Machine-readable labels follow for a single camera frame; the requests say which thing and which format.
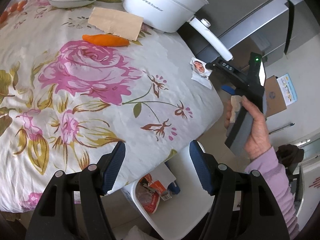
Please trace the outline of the pink sleeved right forearm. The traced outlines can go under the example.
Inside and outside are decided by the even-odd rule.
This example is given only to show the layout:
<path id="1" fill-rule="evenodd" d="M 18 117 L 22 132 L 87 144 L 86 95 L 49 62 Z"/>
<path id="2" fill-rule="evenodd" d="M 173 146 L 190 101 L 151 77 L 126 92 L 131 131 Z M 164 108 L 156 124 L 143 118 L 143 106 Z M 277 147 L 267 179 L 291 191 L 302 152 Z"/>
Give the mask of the pink sleeved right forearm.
<path id="1" fill-rule="evenodd" d="M 285 167 L 279 163 L 274 148 L 270 148 L 257 159 L 251 161 L 245 172 L 259 171 L 272 191 L 283 214 L 289 236 L 294 239 L 299 233 L 294 197 L 289 187 Z"/>

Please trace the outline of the person's right hand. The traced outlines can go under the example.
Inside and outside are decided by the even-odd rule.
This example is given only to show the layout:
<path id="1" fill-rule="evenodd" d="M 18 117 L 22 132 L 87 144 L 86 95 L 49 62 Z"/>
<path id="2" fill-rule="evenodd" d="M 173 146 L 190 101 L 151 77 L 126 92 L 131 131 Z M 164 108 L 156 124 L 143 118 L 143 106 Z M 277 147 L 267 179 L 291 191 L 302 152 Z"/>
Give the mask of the person's right hand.
<path id="1" fill-rule="evenodd" d="M 249 159 L 253 161 L 271 148 L 269 131 L 267 129 L 265 116 L 259 108 L 245 96 L 242 96 L 241 103 L 253 117 L 251 133 L 244 147 Z"/>

